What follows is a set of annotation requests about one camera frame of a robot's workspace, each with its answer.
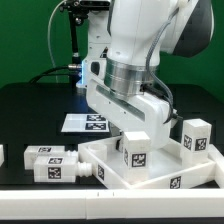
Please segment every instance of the table surface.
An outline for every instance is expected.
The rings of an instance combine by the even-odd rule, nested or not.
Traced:
[[[170,85],[170,88],[178,114],[184,119],[201,118],[212,124],[211,143],[223,153],[224,104],[198,86]],[[67,113],[94,113],[85,95],[77,94],[69,84],[15,83],[0,89],[0,108],[0,144],[4,145],[5,155],[0,168],[0,190],[104,189],[95,177],[78,178],[75,184],[35,184],[33,173],[24,170],[23,153],[28,145],[65,145],[68,150],[77,150],[79,143],[110,136],[60,132]],[[182,122],[179,122],[171,137],[180,141],[181,130]],[[200,187],[217,185],[211,182]]]

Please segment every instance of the sticker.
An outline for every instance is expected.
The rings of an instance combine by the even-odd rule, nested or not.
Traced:
[[[98,165],[98,177],[104,180],[104,168]]]
[[[48,179],[61,179],[61,167],[48,167]]]
[[[146,153],[132,154],[132,167],[145,167]]]
[[[207,138],[196,139],[195,151],[202,151],[206,149]]]
[[[50,158],[48,164],[61,164],[63,158]]]
[[[126,163],[127,166],[128,166],[128,152],[127,152],[126,149],[125,149],[125,151],[124,151],[124,161],[125,161],[125,163]]]
[[[102,115],[87,115],[87,121],[106,121],[106,118],[104,118]]]
[[[51,147],[40,147],[38,152],[50,152]]]
[[[184,146],[191,150],[191,146],[192,146],[192,138],[188,137],[187,135],[184,136]]]
[[[106,130],[106,123],[87,123],[85,130]]]
[[[179,189],[181,186],[181,176],[170,180],[170,189]]]

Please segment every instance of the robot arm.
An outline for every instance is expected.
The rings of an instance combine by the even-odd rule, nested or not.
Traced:
[[[110,18],[111,45],[106,66],[102,64],[100,67],[101,75],[93,74],[89,69],[89,106],[122,131],[144,131],[150,137],[153,148],[163,147],[169,139],[171,122],[165,121],[170,113],[169,104],[172,104],[172,99],[168,99],[168,103],[164,99],[143,92],[142,84],[150,83],[152,78],[159,83],[152,74],[160,63],[160,51],[169,49],[170,51],[166,51],[174,54],[178,52],[181,41],[186,43],[185,39],[181,40],[181,31],[186,33],[186,24],[190,24],[191,20],[193,24],[195,18],[198,18],[198,14],[194,12],[197,12],[197,8],[201,10],[202,7],[199,6],[204,5],[203,1],[115,0]],[[209,5],[207,0],[204,2],[207,5],[205,8],[209,8],[211,19],[211,4]],[[172,26],[167,30],[166,26],[171,20]],[[209,24],[210,28],[206,31],[209,36],[207,42],[212,35],[212,20]],[[204,26],[204,23],[198,23],[198,27],[202,25]],[[194,51],[199,52],[205,46],[206,44],[203,44]],[[167,94],[169,98],[172,94],[164,86],[164,95]]]

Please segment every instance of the green background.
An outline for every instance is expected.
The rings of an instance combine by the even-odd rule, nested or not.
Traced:
[[[52,67],[47,47],[47,26],[59,2],[0,0],[0,87],[8,83],[28,82]],[[224,102],[224,1],[212,0],[212,3],[215,32],[209,47],[190,59],[162,54],[159,75],[168,84],[200,85]],[[82,57],[87,51],[86,28],[85,24],[78,29]],[[56,64],[70,63],[71,42],[66,12],[56,14],[51,39]]]

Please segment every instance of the white block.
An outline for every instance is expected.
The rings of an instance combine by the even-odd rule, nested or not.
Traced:
[[[182,158],[182,167],[189,168],[198,164],[208,162],[208,150],[201,152],[192,152],[182,147],[180,156]]]
[[[148,152],[150,145],[151,140],[143,131],[124,133],[124,148],[129,152]]]
[[[35,182],[71,182],[76,180],[76,157],[39,156],[34,163]]]
[[[211,127],[209,123],[201,119],[184,121],[182,146],[192,152],[208,150]]]
[[[123,177],[130,184],[149,178],[150,143],[150,138],[145,132],[124,133]]]
[[[25,169],[33,169],[33,164],[38,156],[63,156],[65,154],[64,146],[28,146],[24,152]]]
[[[0,145],[0,166],[4,163],[4,150],[3,145]]]

